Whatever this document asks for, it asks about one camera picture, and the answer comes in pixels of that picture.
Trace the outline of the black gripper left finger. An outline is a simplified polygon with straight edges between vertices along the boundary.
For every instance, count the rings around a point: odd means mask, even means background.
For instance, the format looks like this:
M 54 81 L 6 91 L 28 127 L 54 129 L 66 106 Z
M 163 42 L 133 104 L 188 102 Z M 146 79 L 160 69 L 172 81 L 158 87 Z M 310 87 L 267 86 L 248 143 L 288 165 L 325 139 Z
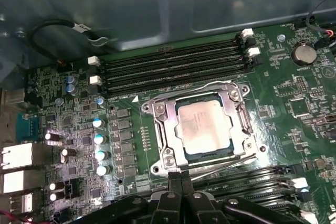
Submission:
M 168 189 L 153 193 L 151 199 L 127 196 L 75 223 L 183 223 L 182 198 L 182 174 L 170 173 Z

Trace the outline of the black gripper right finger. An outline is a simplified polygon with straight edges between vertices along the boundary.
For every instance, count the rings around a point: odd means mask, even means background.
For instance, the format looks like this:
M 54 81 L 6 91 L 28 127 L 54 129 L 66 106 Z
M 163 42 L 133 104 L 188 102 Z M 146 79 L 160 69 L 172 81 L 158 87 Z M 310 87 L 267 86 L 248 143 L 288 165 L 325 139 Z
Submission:
M 263 216 L 274 216 L 274 223 L 314 223 L 314 214 L 297 204 L 312 201 L 306 179 L 293 169 L 256 169 L 205 179 L 182 174 L 183 188 L 210 193 L 217 204 L 229 197 L 258 205 Z

